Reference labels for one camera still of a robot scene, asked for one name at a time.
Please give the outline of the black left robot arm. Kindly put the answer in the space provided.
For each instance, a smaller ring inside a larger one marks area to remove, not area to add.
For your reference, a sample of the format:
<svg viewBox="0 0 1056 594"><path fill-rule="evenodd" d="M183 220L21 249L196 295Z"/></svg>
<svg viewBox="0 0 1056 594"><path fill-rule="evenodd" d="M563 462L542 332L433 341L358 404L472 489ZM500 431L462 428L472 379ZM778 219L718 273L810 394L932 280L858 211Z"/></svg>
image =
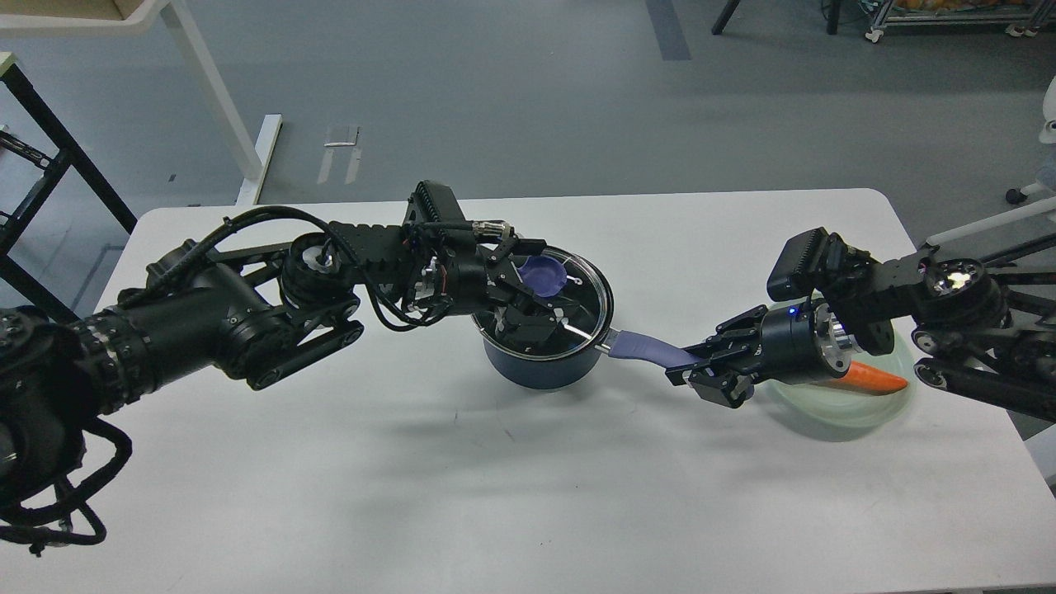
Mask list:
<svg viewBox="0 0 1056 594"><path fill-rule="evenodd" d="M166 384L215 367L254 390L358 341L357 289L389 330L469 315L532 380L581 379L611 328L610 283L584 258L467 219L422 181L396 225L325 222L287 206L227 218L148 267L146 285L71 323L2 311L2 537L33 555L97 545L89 507L132 443L105 421Z"/></svg>

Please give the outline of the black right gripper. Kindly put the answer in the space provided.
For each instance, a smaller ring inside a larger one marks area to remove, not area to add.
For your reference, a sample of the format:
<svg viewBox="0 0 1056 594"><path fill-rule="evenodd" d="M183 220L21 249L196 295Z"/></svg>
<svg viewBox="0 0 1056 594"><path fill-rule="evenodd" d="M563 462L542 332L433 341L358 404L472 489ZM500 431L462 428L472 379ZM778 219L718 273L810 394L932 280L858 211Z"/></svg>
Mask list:
<svg viewBox="0 0 1056 594"><path fill-rule="evenodd" d="M699 360L725 358L731 370L694 364L667 368L665 376L672 386L689 386L701 401L731 409L753 398L751 379L785 384L837 379L852 360L851 347L840 346L835 337L838 326L826 302L758 305L717 324L704 341L684 347Z"/></svg>

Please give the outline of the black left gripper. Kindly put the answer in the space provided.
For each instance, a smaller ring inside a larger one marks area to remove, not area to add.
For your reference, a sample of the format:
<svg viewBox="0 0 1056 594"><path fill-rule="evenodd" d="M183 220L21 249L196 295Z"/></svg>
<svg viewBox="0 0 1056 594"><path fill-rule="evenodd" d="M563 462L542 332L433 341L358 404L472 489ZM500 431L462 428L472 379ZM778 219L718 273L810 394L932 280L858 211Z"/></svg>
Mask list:
<svg viewBox="0 0 1056 594"><path fill-rule="evenodd" d="M495 255L486 244L497 244ZM524 266L518 259L544 258L530 270L566 273L565 250L543 239L523 239L512 227L414 227L412 309L432 318L464 315L490 305L490 266ZM516 294L492 301L492 342L510 352L574 352L596 344L596 299L565 289L549 304Z"/></svg>

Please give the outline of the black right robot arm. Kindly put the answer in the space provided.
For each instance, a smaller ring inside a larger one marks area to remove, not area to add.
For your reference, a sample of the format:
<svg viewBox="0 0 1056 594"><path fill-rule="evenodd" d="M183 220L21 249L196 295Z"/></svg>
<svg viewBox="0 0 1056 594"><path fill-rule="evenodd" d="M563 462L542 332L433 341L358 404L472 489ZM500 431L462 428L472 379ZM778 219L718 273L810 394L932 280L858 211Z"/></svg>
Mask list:
<svg viewBox="0 0 1056 594"><path fill-rule="evenodd" d="M738 408L755 384L848 380L850 354L893 352L893 320L911 318L927 386L1052 422L1054 302L1020 292L1054 271L996 258L941 260L924 247L881 262L823 227L785 242L768 278L772 307L749 309L686 347L665 375Z"/></svg>

